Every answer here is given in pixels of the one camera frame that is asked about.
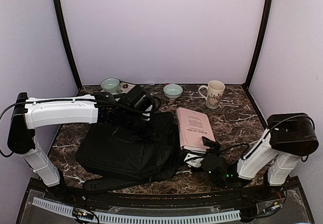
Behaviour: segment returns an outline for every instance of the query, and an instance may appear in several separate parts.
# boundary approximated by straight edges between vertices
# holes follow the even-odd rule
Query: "book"
[[[206,152],[209,147],[203,145],[202,137],[215,141],[207,115],[180,107],[176,110],[176,116],[181,148],[195,152]]]

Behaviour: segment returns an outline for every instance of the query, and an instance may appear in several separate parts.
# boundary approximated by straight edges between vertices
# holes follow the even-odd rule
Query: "marble tabletop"
[[[162,100],[161,111],[175,113],[178,107],[205,113],[209,117],[214,137],[226,148],[238,143],[255,144],[263,133],[263,127],[241,85],[227,85],[220,107],[216,110],[205,106],[205,99],[197,92],[200,85],[185,84],[183,94],[175,101],[163,95],[164,85],[143,85],[151,95]],[[99,86],[84,86],[79,95],[99,92]],[[57,138],[49,152],[49,158],[56,167],[62,170],[67,185],[82,187],[86,180],[99,178],[93,175],[75,160],[75,152],[85,138],[90,125],[66,124],[62,125]],[[232,148],[224,154],[229,163],[239,159],[245,146]],[[252,180],[249,186],[261,185],[265,166]],[[132,194],[193,194],[222,190],[210,181],[205,173],[191,173],[186,166],[180,167],[177,174],[167,181],[153,182],[141,186],[116,190],[114,192]]]

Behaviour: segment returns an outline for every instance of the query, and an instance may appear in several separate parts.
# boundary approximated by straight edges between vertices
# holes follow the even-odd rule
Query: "white vent grille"
[[[49,200],[34,197],[33,205],[51,212],[72,217],[73,208],[68,205],[57,204]],[[124,224],[211,224],[224,223],[228,221],[240,220],[240,211],[228,211],[224,213],[194,215],[194,216],[170,216],[170,217],[151,217],[151,216],[130,216],[109,214],[100,211],[94,212],[100,223],[124,223]]]

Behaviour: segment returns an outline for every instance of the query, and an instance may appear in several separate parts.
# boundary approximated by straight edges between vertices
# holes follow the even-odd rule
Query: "white mug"
[[[207,89],[207,95],[203,95],[200,91],[202,88]],[[223,97],[223,93],[225,90],[226,86],[224,83],[217,81],[217,80],[212,80],[210,81],[207,86],[202,85],[198,88],[198,92],[200,95],[205,98],[206,100],[206,106],[210,109],[216,109],[219,104],[220,100]]]

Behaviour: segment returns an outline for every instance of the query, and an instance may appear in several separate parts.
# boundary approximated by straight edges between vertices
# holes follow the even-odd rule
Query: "white wall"
[[[250,88],[263,115],[305,112],[323,141],[323,0],[273,0]],[[298,175],[316,223],[323,223],[323,147]]]
[[[76,94],[52,0],[0,0],[0,35],[1,111],[24,91],[43,98]],[[5,153],[11,113],[0,122],[0,148]],[[45,151],[56,131],[57,126],[37,130]],[[0,166],[0,219],[12,224],[32,172],[15,154],[0,156]]]
[[[264,0],[62,0],[84,85],[242,84]]]

